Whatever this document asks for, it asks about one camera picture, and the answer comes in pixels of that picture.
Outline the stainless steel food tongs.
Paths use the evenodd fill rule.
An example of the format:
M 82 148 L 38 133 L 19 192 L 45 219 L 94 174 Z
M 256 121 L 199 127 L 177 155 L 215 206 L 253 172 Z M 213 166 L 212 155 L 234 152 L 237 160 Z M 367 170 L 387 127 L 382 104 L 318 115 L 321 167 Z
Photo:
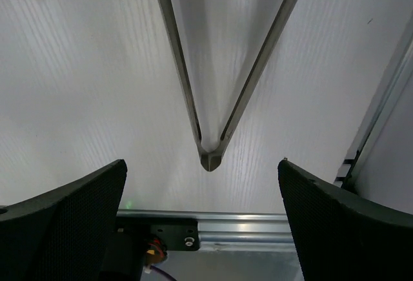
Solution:
M 158 0 L 204 170 L 216 170 L 298 0 Z

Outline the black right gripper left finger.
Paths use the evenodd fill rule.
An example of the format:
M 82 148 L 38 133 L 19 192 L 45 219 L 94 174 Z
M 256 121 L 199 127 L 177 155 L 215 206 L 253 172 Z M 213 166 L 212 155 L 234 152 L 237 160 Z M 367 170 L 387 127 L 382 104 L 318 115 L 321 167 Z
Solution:
M 1 280 L 97 280 L 126 182 L 116 160 L 1 207 Z

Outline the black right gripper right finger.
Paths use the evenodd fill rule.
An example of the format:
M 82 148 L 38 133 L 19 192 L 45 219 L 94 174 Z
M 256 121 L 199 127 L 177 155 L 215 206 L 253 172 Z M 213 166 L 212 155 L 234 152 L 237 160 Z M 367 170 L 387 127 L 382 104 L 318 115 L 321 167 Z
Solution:
M 278 181 L 305 280 L 412 280 L 412 215 L 282 160 Z

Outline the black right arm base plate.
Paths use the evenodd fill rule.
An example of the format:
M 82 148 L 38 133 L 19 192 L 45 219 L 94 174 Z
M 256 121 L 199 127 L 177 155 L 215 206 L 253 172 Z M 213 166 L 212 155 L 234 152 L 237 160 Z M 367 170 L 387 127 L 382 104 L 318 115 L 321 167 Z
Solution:
M 157 239 L 167 251 L 198 251 L 198 222 L 193 218 L 166 216 L 118 216 L 116 229 L 123 228 L 134 240 L 152 242 Z

